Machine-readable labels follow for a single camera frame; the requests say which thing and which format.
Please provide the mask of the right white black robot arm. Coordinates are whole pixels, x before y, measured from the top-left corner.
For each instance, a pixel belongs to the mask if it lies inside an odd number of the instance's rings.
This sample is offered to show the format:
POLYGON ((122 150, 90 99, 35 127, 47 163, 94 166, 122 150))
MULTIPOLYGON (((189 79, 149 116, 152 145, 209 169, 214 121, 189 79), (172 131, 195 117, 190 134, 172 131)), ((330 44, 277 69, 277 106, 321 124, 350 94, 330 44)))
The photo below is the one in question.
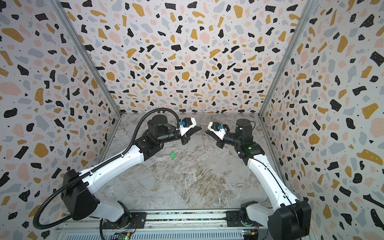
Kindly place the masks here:
POLYGON ((271 202, 271 208, 256 201, 241 204, 240 221, 245 226, 258 223, 266 227, 274 240, 298 240, 310 233, 311 207, 288 189, 272 168, 265 151, 254 142, 253 126, 250 120, 236 121, 236 130, 218 122, 210 122, 207 135, 214 138, 216 145, 223 149, 225 145, 234 147, 238 157, 258 178, 271 202))

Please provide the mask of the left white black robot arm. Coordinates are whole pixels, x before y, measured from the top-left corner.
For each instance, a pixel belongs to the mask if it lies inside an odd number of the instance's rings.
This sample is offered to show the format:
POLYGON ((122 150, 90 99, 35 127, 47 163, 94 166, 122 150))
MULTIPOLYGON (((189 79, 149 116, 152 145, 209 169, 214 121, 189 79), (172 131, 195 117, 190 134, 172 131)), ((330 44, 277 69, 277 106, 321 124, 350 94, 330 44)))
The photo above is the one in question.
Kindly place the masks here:
POLYGON ((191 139, 191 135, 202 129, 197 126, 194 118, 184 118, 176 126, 172 126, 165 115, 154 116, 147 125, 147 130, 134 141, 130 150, 115 155, 111 163, 98 164, 96 166, 98 170, 94 173, 91 169, 85 169, 81 172, 70 170, 65 174, 64 185, 77 177, 81 178, 78 183, 61 193, 61 198, 73 220, 94 217, 117 222, 127 217, 129 211, 121 202, 111 203, 103 200, 96 195, 96 192, 119 174, 151 158, 165 143, 179 140, 185 145, 191 139))

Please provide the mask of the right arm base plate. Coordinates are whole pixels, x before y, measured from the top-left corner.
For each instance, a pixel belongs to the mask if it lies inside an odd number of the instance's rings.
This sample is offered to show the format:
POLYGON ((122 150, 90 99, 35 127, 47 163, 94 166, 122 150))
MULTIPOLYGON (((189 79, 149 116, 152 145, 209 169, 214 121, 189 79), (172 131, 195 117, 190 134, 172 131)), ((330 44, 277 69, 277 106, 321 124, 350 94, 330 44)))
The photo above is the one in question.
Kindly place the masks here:
POLYGON ((264 227, 258 222, 251 220, 245 220, 240 213, 240 210, 229 210, 225 212, 226 216, 224 220, 227 222, 228 227, 244 227, 244 228, 256 228, 264 227))

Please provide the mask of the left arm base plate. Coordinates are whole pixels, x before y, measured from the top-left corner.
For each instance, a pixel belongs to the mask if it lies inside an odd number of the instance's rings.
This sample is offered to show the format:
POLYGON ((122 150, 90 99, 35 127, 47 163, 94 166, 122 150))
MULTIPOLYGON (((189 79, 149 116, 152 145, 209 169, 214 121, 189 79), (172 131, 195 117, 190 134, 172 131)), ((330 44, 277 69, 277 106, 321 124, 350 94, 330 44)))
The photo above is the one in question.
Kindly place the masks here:
POLYGON ((147 220, 147 212, 131 212, 130 215, 123 216, 116 222, 106 220, 103 223, 103 230, 137 230, 143 229, 147 220))

